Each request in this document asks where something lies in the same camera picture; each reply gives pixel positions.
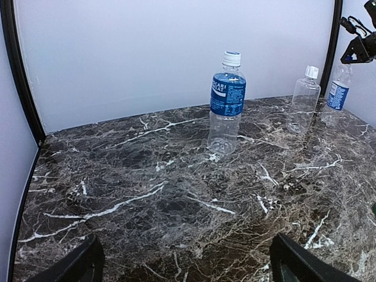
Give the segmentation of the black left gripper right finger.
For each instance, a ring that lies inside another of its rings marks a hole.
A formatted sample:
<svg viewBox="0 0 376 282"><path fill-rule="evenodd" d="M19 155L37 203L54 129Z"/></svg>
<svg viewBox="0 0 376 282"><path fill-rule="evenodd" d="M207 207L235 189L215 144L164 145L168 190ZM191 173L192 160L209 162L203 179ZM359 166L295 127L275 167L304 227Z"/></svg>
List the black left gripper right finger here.
<svg viewBox="0 0 376 282"><path fill-rule="evenodd" d="M272 240L270 260L274 281L357 281L321 261L283 233Z"/></svg>

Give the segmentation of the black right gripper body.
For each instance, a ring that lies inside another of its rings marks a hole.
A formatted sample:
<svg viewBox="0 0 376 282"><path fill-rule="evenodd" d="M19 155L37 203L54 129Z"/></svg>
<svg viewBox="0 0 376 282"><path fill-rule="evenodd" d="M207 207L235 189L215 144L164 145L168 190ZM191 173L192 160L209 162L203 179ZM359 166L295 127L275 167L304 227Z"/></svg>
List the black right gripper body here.
<svg viewBox="0 0 376 282"><path fill-rule="evenodd" d="M361 38L361 46L361 60L373 61L375 59L375 32Z"/></svg>

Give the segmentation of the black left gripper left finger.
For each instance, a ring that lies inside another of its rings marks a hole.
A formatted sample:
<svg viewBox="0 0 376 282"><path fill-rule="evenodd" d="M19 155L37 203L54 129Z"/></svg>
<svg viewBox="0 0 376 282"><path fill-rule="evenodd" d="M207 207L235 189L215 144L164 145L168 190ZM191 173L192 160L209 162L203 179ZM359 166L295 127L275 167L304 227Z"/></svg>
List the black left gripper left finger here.
<svg viewBox="0 0 376 282"><path fill-rule="evenodd" d="M105 255L95 234L50 268L27 281L102 281Z"/></svg>

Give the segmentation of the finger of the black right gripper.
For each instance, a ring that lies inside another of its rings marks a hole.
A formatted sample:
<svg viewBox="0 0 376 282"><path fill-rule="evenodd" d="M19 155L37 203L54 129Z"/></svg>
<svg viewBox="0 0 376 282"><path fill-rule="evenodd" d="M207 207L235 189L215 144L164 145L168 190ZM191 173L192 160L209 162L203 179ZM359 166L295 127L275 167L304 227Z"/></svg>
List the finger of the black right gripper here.
<svg viewBox="0 0 376 282"><path fill-rule="evenodd" d="M342 64L353 64L353 63L370 63L372 61L362 61L361 55L361 38L360 36L354 38L350 41L347 49L345 50L343 56L341 57Z"/></svg>

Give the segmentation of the Pocari Sweat clear bottle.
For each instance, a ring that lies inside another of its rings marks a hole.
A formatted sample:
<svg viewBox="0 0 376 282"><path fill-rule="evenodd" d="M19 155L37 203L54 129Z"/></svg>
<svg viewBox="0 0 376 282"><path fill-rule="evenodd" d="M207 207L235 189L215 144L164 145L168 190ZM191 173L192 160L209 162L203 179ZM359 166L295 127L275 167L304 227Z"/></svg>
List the Pocari Sweat clear bottle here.
<svg viewBox="0 0 376 282"><path fill-rule="evenodd" d="M246 94L246 79L240 66L241 54L225 51L221 70L212 78L207 145L213 153L227 155L236 148Z"/></svg>

